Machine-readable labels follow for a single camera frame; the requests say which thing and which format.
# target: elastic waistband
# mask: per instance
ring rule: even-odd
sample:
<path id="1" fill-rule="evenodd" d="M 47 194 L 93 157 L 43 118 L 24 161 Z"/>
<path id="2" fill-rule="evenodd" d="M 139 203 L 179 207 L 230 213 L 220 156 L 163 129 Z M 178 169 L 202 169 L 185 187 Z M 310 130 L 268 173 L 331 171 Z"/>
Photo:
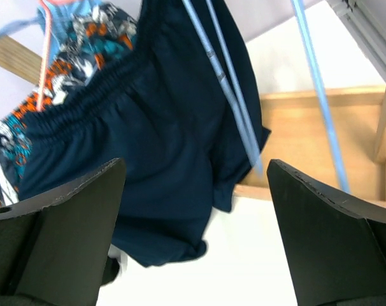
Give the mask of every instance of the elastic waistband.
<path id="1" fill-rule="evenodd" d="M 126 85 L 148 60 L 152 43 L 158 36 L 166 7 L 170 3 L 171 0 L 143 0 L 134 50 L 117 61 L 109 62 L 87 86 L 70 94 L 64 104 L 44 112 L 26 113 L 26 136 L 32 142 L 42 144 L 64 140 L 78 126 L 91 120 L 103 108 L 109 107 L 111 101 L 107 97 L 118 87 L 119 82 Z"/>

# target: hanger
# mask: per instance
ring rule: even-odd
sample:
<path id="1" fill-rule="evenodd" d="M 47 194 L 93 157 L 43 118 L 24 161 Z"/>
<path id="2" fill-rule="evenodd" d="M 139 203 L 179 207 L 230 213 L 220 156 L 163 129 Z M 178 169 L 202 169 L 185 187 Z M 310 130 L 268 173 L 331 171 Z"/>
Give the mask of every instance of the hanger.
<path id="1" fill-rule="evenodd" d="M 45 90 L 45 81 L 46 81 L 46 71 L 48 65 L 48 54 L 50 51 L 50 41 L 52 37 L 52 12 L 48 8 L 46 2 L 52 5 L 63 5 L 76 2 L 78 0 L 39 0 L 40 6 L 45 10 L 46 13 L 46 31 L 45 31 L 45 40 L 43 43 L 43 60 L 41 62 L 40 69 L 40 80 L 39 80 L 39 93 L 38 100 L 36 103 L 36 109 L 38 112 L 42 111 L 43 108 L 43 96 Z"/>

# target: light blue metal rod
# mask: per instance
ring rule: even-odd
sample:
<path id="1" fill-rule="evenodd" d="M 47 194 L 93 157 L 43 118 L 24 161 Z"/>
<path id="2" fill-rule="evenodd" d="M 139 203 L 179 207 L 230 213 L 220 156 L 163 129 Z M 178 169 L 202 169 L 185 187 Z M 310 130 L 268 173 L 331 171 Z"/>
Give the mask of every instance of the light blue metal rod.
<path id="1" fill-rule="evenodd" d="M 251 140 L 248 137 L 248 130 L 245 126 L 245 122 L 243 120 L 243 116 L 241 113 L 241 109 L 239 107 L 239 103 L 237 101 L 236 96 L 234 95 L 234 92 L 232 91 L 229 81 L 224 73 L 223 67 L 221 66 L 220 61 L 218 60 L 218 57 L 214 51 L 213 46 L 211 45 L 211 42 L 209 38 L 207 37 L 206 31 L 204 30 L 204 27 L 200 21 L 199 16 L 196 13 L 195 8 L 193 7 L 193 4 L 191 0 L 182 0 L 186 11 L 193 23 L 193 26 L 196 30 L 197 35 L 199 36 L 199 39 L 202 43 L 202 46 L 210 60 L 211 65 L 213 66 L 213 70 L 215 72 L 215 75 L 217 76 L 218 82 L 221 86 L 221 89 L 223 90 L 223 93 L 225 97 L 227 98 L 228 103 L 230 104 L 232 113 L 234 115 L 234 118 L 236 120 L 236 125 L 238 128 L 238 132 L 241 136 L 241 140 L 243 141 L 244 149 L 247 153 L 247 156 L 250 160 L 250 163 L 252 166 L 255 167 L 255 169 L 262 173 L 262 162 L 259 156 L 254 156 L 254 153 L 252 151 L 251 146 Z"/>
<path id="2" fill-rule="evenodd" d="M 344 192 L 350 193 L 350 188 L 348 185 L 347 175 L 345 171 L 345 165 L 341 157 L 338 137 L 336 136 L 336 131 L 334 129 L 334 124 L 331 116 L 331 111 L 329 108 L 329 103 L 327 102 L 327 96 L 326 96 L 325 87 L 322 80 L 322 75 L 320 74 L 315 51 L 313 49 L 308 22 L 306 21 L 303 0 L 291 0 L 291 2 L 297 18 L 299 30 L 302 35 L 302 41 L 303 41 L 305 52 L 308 58 L 308 63 L 311 70 L 313 83 L 315 85 L 315 90 L 319 98 L 320 109 L 322 111 L 322 115 L 324 118 L 327 137 L 329 138 L 332 157 L 334 161 L 334 167 L 336 169 L 340 187 Z"/>

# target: white surface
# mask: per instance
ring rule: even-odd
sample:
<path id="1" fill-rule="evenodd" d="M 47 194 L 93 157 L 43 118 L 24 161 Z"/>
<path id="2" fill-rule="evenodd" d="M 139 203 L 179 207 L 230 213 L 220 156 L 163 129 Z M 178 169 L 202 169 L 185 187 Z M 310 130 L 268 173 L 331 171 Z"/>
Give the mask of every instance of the white surface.
<path id="1" fill-rule="evenodd" d="M 272 202 L 237 198 L 231 214 L 214 211 L 205 257 L 143 268 L 128 261 L 97 306 L 297 305 Z"/>
<path id="2" fill-rule="evenodd" d="M 326 88 L 384 84 L 345 26 L 322 1 L 306 11 Z M 247 43 L 260 93 L 313 90 L 295 18 Z"/>
<path id="3" fill-rule="evenodd" d="M 303 0 L 306 8 L 322 0 Z M 225 0 L 245 41 L 294 16 L 290 0 Z"/>

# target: orange and teal pattern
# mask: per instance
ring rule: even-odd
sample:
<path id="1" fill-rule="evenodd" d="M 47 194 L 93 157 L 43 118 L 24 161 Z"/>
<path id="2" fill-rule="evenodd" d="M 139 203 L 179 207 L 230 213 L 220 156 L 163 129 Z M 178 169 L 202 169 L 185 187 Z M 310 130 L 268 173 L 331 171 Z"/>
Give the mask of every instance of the orange and teal pattern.
<path id="1" fill-rule="evenodd" d="M 70 92 L 87 85 L 96 69 L 132 52 L 136 38 L 136 21 L 111 3 L 95 6 L 90 15 L 73 17 L 68 38 L 47 69 L 43 108 L 64 103 Z M 36 87 L 0 120 L 0 206 L 18 201 L 19 183 L 31 153 L 22 119 L 36 111 L 37 98 Z"/>

